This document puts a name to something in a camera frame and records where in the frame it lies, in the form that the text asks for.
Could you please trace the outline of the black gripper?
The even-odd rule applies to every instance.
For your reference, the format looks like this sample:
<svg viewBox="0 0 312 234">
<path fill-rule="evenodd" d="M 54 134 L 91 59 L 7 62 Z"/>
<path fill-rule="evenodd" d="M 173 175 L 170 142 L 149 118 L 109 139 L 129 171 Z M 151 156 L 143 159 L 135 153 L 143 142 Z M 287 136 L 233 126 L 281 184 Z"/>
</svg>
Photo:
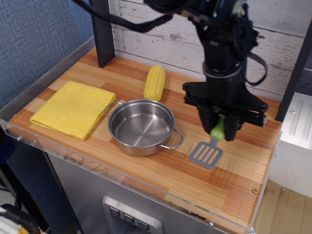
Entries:
<svg viewBox="0 0 312 234">
<path fill-rule="evenodd" d="M 268 104 L 247 90 L 241 72 L 229 77 L 206 76 L 206 81 L 186 82 L 183 90 L 186 92 L 185 102 L 197 107 L 208 134 L 217 125 L 219 115 L 225 117 L 227 141 L 235 139 L 245 122 L 260 127 L 266 124 Z"/>
</svg>

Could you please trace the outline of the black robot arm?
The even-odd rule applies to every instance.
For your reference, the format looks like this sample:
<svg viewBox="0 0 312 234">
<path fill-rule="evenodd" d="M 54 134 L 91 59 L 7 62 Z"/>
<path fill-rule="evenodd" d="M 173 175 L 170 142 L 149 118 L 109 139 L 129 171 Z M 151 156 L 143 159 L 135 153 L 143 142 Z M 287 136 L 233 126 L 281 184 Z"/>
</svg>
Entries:
<svg viewBox="0 0 312 234">
<path fill-rule="evenodd" d="M 252 52 L 258 32 L 244 0 L 148 0 L 153 10 L 178 14 L 193 23 L 204 49 L 204 82 L 183 85 L 185 102 L 196 106 L 205 132 L 211 134 L 224 116 L 225 139 L 232 141 L 247 122 L 264 126 L 268 105 L 247 90 L 247 60 L 265 66 Z"/>
</svg>

